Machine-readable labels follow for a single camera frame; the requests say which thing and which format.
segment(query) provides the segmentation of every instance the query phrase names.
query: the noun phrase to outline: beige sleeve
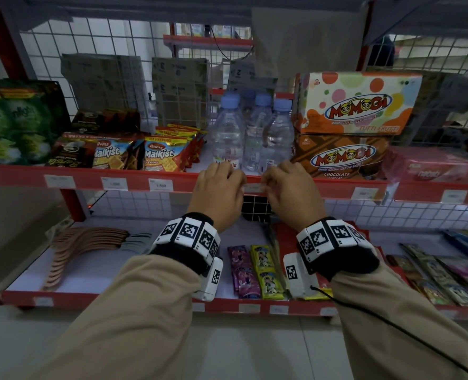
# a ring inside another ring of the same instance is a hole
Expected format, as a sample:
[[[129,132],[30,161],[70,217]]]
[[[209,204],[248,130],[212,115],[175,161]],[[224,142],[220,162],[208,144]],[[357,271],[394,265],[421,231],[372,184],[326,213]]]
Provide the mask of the beige sleeve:
[[[340,272],[331,285],[337,299],[376,312],[468,367],[468,332],[385,264],[372,274]],[[355,379],[468,379],[454,364],[381,320],[344,306],[338,312]]]
[[[199,276],[162,256],[131,258],[59,339],[32,380],[182,378]]]

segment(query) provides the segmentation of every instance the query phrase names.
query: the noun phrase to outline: right hand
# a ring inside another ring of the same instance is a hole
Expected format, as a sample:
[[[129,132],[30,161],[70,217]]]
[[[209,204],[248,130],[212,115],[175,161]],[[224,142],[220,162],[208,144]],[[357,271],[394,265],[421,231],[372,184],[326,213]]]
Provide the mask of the right hand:
[[[300,163],[283,161],[268,168],[261,182],[272,210],[289,226],[300,232],[324,217],[324,200],[311,176]]]

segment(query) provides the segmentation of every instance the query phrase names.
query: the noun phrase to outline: white wall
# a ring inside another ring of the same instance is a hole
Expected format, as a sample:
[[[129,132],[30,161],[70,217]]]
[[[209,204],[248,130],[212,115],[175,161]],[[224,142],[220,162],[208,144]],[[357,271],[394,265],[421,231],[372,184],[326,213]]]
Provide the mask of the white wall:
[[[3,77],[7,74],[0,61]],[[61,200],[56,189],[0,186],[0,248]]]

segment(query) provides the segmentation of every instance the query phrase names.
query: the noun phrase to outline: momogi chocolate box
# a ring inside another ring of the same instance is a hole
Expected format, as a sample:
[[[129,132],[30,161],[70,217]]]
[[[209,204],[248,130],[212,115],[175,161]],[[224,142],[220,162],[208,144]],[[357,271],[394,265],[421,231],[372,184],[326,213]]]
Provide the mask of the momogi chocolate box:
[[[388,146],[383,136],[301,134],[292,161],[313,177],[373,180]]]

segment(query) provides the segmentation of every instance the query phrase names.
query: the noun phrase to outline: momogi box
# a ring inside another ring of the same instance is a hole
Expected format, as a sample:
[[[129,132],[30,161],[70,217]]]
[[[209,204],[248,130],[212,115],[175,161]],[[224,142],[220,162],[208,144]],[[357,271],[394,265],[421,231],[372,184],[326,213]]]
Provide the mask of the momogi box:
[[[397,135],[422,76],[383,72],[298,75],[293,119],[300,133]]]
[[[373,180],[388,146],[385,136],[298,135],[292,161],[313,177]]]

